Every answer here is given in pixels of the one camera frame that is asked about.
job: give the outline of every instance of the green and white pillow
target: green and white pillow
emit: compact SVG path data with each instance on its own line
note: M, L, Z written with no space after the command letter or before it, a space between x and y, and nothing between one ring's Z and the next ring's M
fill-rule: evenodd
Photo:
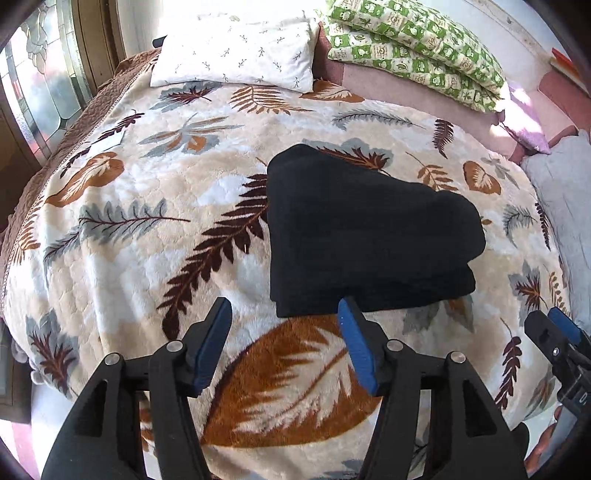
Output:
M414 0L336 0L328 17L442 62L493 94L505 84L499 62L474 33Z
M426 85L479 112L495 109L498 98L471 78L383 35L323 19L331 60L386 70Z

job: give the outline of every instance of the floral blanket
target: floral blanket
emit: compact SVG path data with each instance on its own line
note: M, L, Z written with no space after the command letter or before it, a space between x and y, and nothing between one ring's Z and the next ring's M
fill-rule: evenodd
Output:
M303 142L476 205L487 240L470 264L476 291L368 317L419 352L464 352L511 427L549 404L555 382L523 322L569 304L519 167L446 121L327 82L303 95L214 82L152 89L152 65L49 178L11 251L6 321L49 384L75 397L106 354L149 355L224 296L232 329L211 386L190 402L212 472L353 478L380 400L357 383L335 316L279 319L269 299L267 164ZM121 133L108 151L88 151ZM427 398L421 409L417 470ZM144 410L146 440L149 423Z

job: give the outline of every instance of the black cloth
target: black cloth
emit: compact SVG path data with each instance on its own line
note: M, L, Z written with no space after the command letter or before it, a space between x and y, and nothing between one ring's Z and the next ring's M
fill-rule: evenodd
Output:
M402 309L474 291L467 263L484 251L474 205L307 145L268 167L271 300L277 316Z

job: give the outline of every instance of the purple cloth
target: purple cloth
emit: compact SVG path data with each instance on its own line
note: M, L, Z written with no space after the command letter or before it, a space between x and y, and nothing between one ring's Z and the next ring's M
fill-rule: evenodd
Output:
M548 141L535 113L531 99L525 90L515 82L509 82L511 99L505 100L504 112L499 113L499 122L513 139L531 154L550 154Z

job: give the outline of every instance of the silver screw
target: silver screw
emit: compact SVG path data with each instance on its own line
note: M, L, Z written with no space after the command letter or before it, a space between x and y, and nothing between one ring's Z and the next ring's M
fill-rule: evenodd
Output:
M389 340L386 346L391 352L400 352L404 348L404 344L398 340Z
M105 363L107 365L115 365L119 362L121 356L118 353L110 353L105 357Z
M452 352L451 359L457 364L462 364L466 361L466 355L462 352Z
M166 346L169 352L178 352L183 349L183 343L180 340L173 340Z

